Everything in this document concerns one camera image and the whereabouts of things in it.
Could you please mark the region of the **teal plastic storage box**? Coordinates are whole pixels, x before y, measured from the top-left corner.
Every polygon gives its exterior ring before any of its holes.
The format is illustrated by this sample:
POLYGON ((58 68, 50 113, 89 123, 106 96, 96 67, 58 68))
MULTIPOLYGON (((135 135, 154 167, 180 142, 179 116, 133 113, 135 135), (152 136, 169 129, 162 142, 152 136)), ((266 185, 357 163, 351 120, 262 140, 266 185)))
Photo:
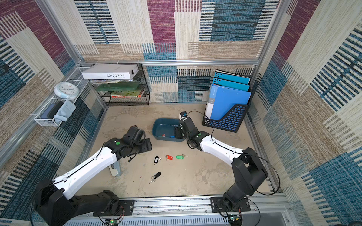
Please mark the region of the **teal plastic storage box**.
POLYGON ((154 121, 152 135, 157 140, 183 142, 185 139, 177 139, 175 136, 175 128, 180 126, 180 120, 177 118, 158 118, 154 121))

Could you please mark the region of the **black tag key white label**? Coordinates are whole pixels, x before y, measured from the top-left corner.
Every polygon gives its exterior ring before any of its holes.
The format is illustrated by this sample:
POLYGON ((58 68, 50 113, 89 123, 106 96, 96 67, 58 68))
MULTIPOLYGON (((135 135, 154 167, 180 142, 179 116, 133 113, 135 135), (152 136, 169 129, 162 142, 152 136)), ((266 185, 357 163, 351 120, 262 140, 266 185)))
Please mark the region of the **black tag key white label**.
POLYGON ((160 160, 161 158, 159 156, 156 156, 154 159, 154 164, 156 165, 160 160))

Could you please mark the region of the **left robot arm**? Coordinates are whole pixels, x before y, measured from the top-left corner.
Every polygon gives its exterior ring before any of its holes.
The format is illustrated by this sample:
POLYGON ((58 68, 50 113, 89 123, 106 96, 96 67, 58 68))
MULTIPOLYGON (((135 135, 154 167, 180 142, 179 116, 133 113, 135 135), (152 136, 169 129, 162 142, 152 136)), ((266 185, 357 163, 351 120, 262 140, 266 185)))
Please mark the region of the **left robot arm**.
POLYGON ((122 138, 112 138, 90 158, 69 172, 38 183, 30 212, 37 212, 49 226, 63 226, 70 219, 90 212, 116 216, 121 213, 119 198, 104 190, 93 195, 77 195, 79 189, 108 166, 120 159, 133 159, 152 150, 144 130, 132 126, 122 138))

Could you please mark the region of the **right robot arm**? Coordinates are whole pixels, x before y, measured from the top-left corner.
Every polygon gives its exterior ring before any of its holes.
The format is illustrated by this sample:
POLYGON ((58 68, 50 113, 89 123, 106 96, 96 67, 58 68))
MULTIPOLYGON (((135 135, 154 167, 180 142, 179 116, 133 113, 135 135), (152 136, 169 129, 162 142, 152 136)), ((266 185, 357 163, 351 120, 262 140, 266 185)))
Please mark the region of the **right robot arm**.
POLYGON ((235 209, 242 199, 253 195, 268 178, 262 158, 253 149, 235 148, 205 131, 199 131, 189 117, 179 120, 175 137, 185 139, 189 148, 211 154, 232 168, 235 183, 222 196, 221 207, 225 210, 235 209))

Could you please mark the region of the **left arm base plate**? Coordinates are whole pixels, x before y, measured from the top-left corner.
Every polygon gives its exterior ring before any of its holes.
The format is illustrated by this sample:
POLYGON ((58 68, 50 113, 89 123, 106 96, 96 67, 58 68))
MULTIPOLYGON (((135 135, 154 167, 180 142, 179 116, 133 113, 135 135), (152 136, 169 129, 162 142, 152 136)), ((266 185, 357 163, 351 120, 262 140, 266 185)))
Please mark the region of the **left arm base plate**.
POLYGON ((133 214, 135 200, 119 200, 112 207, 105 211, 95 211, 94 217, 109 217, 109 216, 131 216, 133 214))

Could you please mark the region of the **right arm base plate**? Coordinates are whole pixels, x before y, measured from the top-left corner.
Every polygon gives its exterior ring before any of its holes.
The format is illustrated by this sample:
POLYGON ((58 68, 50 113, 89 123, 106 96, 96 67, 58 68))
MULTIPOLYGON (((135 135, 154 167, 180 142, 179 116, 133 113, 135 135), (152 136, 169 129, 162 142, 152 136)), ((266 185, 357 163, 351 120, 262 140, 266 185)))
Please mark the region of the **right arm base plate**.
POLYGON ((248 212, 251 210, 249 200, 244 197, 236 203, 227 201, 221 196, 210 197, 211 209, 213 213, 219 212, 248 212))

